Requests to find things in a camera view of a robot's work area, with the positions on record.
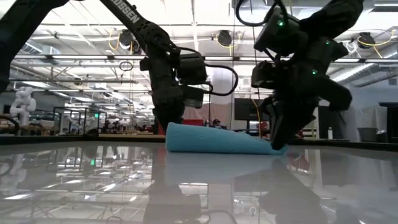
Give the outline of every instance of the blue cloth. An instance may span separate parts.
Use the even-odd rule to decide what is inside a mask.
[[[271,144],[246,133],[217,128],[169,123],[166,134],[169,152],[206,152],[231,154],[281,155],[287,150],[273,150]]]

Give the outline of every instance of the trash can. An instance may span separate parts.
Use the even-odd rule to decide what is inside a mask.
[[[377,128],[358,128],[361,142],[377,142]]]

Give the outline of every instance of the ceiling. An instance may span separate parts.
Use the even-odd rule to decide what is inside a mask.
[[[14,0],[0,0],[0,11],[5,13]],[[255,52],[252,45],[254,39],[261,31],[261,27],[251,28],[243,26],[234,16],[231,0],[220,0],[214,4],[213,0],[129,0],[137,6],[139,13],[147,20],[155,22],[167,31],[171,39],[181,47],[198,50],[204,56],[217,57],[265,57],[261,52]],[[254,9],[251,12],[248,5],[243,6],[241,17],[246,21],[260,21],[272,1],[253,0]],[[289,1],[292,3],[291,11],[299,19],[306,18],[319,10],[326,1]],[[374,12],[374,9],[385,2],[366,1],[366,7],[359,21],[352,29],[336,38],[345,45],[352,38],[357,38],[359,32],[370,32],[374,37],[376,49],[379,52],[388,50],[396,44],[395,27],[398,13]],[[99,1],[70,1],[63,7],[52,10],[43,20],[30,38],[30,42],[38,46],[50,46],[53,54],[60,55],[130,55],[130,50],[118,45],[118,35],[125,27],[107,8]],[[233,48],[223,47],[217,41],[220,30],[229,30],[234,36]],[[350,55],[347,58],[380,58],[374,48],[360,49],[353,44],[347,48]],[[138,69],[137,60],[129,60],[134,68],[130,72],[119,69],[123,60],[59,60],[58,65],[48,61],[32,59],[15,59],[14,66],[20,68],[14,78],[33,78],[39,80],[59,80],[47,83],[51,89],[64,90],[92,90],[95,83],[109,81],[113,83],[102,84],[107,90],[128,91],[123,94],[127,99],[138,103],[150,103],[151,98],[146,93],[150,89],[149,74]],[[239,97],[250,97],[257,90],[250,87],[250,75],[255,62],[223,62],[233,67],[239,74]],[[358,63],[332,64],[328,75],[342,69],[355,68]],[[91,80],[92,83],[75,85],[62,80]],[[261,90],[262,97],[270,91]],[[104,98],[101,92],[85,94],[85,97],[95,101],[110,101]]]

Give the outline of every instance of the blue towel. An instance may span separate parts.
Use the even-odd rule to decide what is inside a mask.
[[[246,133],[217,128],[169,123],[166,134],[169,152],[206,152],[232,154],[281,155],[287,150],[273,150],[271,144]]]

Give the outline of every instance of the reflective table surface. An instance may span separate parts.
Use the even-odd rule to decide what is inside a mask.
[[[0,155],[0,223],[398,223],[393,152],[173,154],[164,144],[66,142],[0,153],[10,147]]]

